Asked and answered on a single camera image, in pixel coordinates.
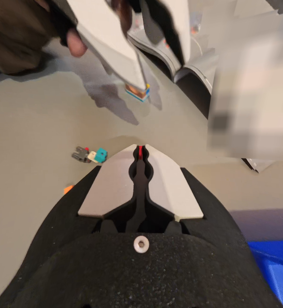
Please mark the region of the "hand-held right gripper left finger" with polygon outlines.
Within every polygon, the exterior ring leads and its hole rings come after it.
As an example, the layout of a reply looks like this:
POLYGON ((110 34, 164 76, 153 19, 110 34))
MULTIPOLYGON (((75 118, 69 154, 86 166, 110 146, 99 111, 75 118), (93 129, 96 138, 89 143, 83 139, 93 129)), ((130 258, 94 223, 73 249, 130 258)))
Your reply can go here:
POLYGON ((136 158, 133 144, 104 162, 78 211, 79 216, 103 218, 133 197, 133 175, 129 170, 136 158))

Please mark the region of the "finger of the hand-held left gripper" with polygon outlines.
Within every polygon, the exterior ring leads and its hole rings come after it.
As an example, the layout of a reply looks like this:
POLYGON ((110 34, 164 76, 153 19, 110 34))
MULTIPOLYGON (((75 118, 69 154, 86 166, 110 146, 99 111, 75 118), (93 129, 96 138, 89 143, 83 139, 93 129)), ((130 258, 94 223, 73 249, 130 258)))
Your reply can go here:
POLYGON ((104 0, 69 0, 77 18, 77 31, 88 48, 110 67, 124 83, 146 90, 139 55, 122 32, 120 19, 104 0))
POLYGON ((190 14, 187 0, 141 1, 144 30, 151 43, 163 39, 184 66, 190 59, 190 14))

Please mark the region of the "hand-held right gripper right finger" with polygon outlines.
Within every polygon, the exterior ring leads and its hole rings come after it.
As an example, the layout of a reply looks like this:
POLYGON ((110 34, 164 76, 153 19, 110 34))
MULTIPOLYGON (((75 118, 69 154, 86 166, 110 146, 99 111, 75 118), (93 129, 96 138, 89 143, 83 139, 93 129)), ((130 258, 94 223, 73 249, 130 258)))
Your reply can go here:
POLYGON ((171 214, 176 221, 200 219, 204 214, 180 166, 156 148, 145 145, 151 167, 148 184, 150 200, 171 214))

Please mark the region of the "small toy brick assembly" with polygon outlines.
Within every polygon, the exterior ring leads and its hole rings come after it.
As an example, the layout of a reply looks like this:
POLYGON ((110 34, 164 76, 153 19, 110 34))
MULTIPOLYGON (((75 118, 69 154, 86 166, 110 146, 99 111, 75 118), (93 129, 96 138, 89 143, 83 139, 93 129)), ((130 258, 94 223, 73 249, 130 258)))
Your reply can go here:
POLYGON ((83 163, 104 163, 107 159, 108 152, 102 148, 99 148, 97 152, 90 151, 88 147, 77 146, 74 152, 71 154, 71 157, 79 162, 83 163))

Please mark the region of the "person's left forearm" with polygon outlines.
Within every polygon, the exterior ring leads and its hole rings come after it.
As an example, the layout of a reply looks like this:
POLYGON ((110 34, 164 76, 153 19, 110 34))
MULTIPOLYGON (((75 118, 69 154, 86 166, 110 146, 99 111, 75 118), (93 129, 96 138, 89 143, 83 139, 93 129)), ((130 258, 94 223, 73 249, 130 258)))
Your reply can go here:
POLYGON ((0 72, 35 69, 42 48, 56 36, 48 11, 37 1, 0 0, 0 72))

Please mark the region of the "person's left hand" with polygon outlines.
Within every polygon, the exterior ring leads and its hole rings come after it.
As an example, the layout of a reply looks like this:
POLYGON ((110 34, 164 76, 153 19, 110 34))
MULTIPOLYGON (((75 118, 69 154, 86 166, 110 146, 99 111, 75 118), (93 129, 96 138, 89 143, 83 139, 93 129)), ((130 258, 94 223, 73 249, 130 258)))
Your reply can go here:
POLYGON ((76 29, 72 28, 67 32, 66 41, 72 56, 79 58, 86 53, 87 46, 83 43, 76 29))

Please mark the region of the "grey instruction booklet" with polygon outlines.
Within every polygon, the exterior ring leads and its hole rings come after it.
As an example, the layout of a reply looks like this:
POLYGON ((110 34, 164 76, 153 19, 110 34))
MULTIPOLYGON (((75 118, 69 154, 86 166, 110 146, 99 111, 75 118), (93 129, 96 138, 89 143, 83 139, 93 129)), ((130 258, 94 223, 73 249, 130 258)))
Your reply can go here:
POLYGON ((191 56, 181 67, 165 39, 153 44, 147 37, 141 14, 135 14, 128 38, 148 59, 177 84, 200 112, 208 119, 210 96, 218 57, 208 47, 208 38, 200 34, 201 8, 190 9, 191 56))

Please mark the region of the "colourful toy brick build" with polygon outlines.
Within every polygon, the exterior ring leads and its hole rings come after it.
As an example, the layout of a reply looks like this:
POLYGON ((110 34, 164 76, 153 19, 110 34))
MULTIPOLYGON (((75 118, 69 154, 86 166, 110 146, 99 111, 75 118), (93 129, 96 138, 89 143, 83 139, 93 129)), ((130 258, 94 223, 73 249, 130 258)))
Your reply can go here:
POLYGON ((125 84, 126 92, 140 102, 145 102, 150 95, 150 85, 146 84, 146 90, 140 91, 128 84, 125 84))

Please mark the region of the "blue plastic bin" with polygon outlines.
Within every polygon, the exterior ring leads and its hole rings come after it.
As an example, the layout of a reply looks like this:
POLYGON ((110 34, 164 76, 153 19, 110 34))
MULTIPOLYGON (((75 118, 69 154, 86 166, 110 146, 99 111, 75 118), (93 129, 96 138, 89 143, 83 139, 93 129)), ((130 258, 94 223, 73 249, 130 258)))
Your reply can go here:
POLYGON ((283 241, 250 241, 248 245, 265 280, 283 304, 283 241))

